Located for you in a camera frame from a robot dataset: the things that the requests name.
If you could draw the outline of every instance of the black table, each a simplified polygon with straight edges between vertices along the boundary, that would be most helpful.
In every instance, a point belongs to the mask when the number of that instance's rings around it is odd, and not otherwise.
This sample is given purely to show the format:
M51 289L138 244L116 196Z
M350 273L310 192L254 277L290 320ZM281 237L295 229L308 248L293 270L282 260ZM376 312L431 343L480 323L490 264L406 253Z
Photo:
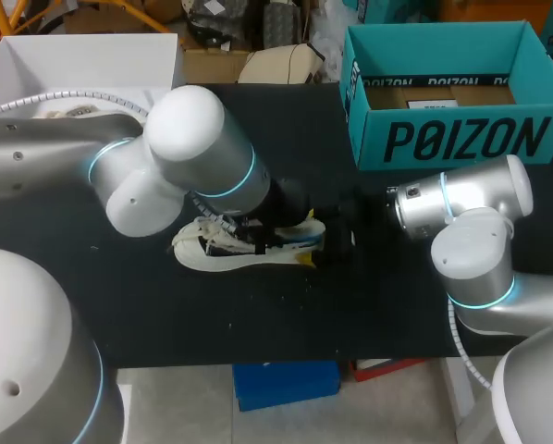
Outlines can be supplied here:
M359 173L336 85L212 89L272 173L302 179L317 204L355 184L374 191L433 173ZM528 171L535 210L516 225L513 262L553 274L553 163ZM188 205L169 230L134 240L112 229L90 189L61 188L0 203L0 248L58 280L113 366L456 355L429 242L401 243L373 272L204 274L168 250L196 214ZM472 355L503 353L520 340L462 336Z

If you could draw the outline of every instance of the white floor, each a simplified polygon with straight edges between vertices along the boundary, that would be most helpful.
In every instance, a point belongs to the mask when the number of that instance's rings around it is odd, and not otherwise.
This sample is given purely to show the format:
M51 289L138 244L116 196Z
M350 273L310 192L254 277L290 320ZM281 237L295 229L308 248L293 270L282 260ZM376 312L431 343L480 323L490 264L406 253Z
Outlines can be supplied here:
M118 382L130 392L126 444L456 442L437 361L346 380L333 397L246 413L230 365L121 370Z

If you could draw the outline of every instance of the white sneaker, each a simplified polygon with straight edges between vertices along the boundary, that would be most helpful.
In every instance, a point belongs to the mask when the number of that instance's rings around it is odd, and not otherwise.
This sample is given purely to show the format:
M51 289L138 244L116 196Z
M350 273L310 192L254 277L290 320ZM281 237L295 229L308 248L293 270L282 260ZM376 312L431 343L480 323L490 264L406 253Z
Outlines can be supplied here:
M310 265L307 253L320 248L325 230L322 222L308 217L296 227L276 230L282 246L266 247L264 254L255 254L253 243L223 229L220 220L197 217L179 231L172 245L181 264L199 271L229 271L261 264Z

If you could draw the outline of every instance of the white cable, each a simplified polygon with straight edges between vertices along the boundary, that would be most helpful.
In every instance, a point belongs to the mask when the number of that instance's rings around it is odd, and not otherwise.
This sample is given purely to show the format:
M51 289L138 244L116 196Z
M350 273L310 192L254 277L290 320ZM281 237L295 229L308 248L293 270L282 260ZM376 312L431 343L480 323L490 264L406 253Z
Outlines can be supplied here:
M208 206L206 206L198 197L196 197L196 194L194 192L189 192L189 196L198 208L198 210L203 214L203 216L215 221L221 226L221 228L229 233L233 234L236 232L237 227L231 221L227 220L226 216L216 215L213 211L209 209Z
M488 380L483 377L482 374L478 371L478 369L475 367L472 360L468 356L468 353L465 352L463 345L461 344L460 332L458 331L458 326L455 323L455 310L450 299L448 299L447 302L447 309L449 315L449 327L451 328L451 336L453 337L453 342L455 343L455 347L458 349L458 353L460 354L463 363L466 367L468 367L468 370L470 370L473 377L475 377L478 382L480 382L480 384L482 384L486 389L492 389L492 384L490 384Z
M140 106L133 104L129 100L122 99L113 94L108 94L107 92L97 92L97 91L60 91L60 92L43 92L42 94L32 95L30 97L25 97L23 99L14 100L8 104L0 105L0 114L6 113L16 108L20 108L24 105L39 104L40 102L46 102L48 100L55 99L68 99L72 97L88 97L91 99L106 100L107 102L112 102L113 104L124 106L127 109L130 109L144 117L147 117L149 114L148 111L144 110Z

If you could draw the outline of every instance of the white box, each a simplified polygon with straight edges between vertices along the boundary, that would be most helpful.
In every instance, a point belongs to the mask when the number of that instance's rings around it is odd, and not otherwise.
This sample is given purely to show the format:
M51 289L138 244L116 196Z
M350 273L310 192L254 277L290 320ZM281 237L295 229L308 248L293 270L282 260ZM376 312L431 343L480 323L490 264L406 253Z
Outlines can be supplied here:
M40 93L97 91L150 110L184 83L176 34L32 35L0 43L0 105ZM78 105L102 110L121 105L68 98L25 105L0 117L45 117Z

